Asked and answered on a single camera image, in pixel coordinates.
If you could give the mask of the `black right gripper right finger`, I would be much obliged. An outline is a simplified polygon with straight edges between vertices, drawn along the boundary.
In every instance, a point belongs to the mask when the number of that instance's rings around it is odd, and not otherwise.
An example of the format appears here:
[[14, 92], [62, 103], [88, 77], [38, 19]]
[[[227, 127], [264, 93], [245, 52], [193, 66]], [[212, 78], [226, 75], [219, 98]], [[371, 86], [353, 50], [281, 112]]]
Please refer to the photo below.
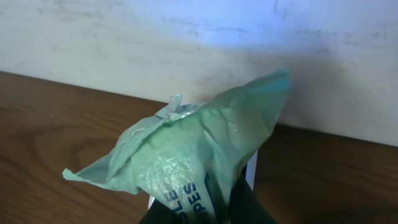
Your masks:
[[231, 224], [277, 224], [258, 201], [247, 183], [246, 170], [247, 166], [244, 166], [231, 190], [229, 200]]

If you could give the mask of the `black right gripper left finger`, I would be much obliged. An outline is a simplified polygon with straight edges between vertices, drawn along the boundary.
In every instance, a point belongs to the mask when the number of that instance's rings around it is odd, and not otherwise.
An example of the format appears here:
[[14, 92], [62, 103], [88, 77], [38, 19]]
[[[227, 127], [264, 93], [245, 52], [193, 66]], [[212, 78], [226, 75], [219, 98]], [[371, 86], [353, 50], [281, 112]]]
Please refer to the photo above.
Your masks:
[[158, 200], [154, 200], [139, 224], [182, 224], [182, 222], [175, 212]]

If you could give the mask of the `teal wet wipes pack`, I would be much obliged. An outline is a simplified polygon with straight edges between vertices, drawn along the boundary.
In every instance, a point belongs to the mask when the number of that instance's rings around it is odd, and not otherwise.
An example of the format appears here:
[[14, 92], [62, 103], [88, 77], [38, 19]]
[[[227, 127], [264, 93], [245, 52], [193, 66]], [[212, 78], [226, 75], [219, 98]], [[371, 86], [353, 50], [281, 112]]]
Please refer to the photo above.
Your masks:
[[206, 103], [167, 106], [125, 130], [112, 151], [67, 180], [147, 192], [184, 223], [229, 223], [231, 190], [272, 134], [290, 88], [280, 69]]

